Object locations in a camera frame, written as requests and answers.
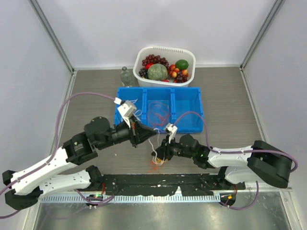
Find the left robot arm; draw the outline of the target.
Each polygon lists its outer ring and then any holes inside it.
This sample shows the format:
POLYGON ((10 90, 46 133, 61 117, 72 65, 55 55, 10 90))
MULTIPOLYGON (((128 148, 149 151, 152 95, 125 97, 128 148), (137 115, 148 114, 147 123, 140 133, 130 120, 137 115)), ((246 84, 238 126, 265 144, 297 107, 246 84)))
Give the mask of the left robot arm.
POLYGON ((6 204, 15 210, 23 210, 55 193, 74 189, 99 190, 104 177, 96 166, 70 175, 63 175, 62 172, 96 158, 97 150, 125 141, 137 147, 157 135, 157 131, 143 125, 135 117, 129 121, 130 125, 121 122, 111 127, 105 117, 96 117, 84 126, 82 133, 64 142, 54 156, 19 172, 3 172, 3 183, 9 187, 4 195, 6 204))

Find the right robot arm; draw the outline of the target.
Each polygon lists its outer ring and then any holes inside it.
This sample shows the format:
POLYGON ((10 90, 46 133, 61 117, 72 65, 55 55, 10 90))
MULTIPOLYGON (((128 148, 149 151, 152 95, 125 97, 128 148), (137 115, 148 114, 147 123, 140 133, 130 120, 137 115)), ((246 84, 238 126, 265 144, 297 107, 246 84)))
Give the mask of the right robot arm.
POLYGON ((179 142, 163 139, 151 155, 157 163, 178 156, 192 159, 202 169, 218 168, 216 182, 222 189, 253 181, 287 188, 294 162, 288 154, 262 140, 243 148, 221 149, 202 145, 190 134, 183 135, 179 142))

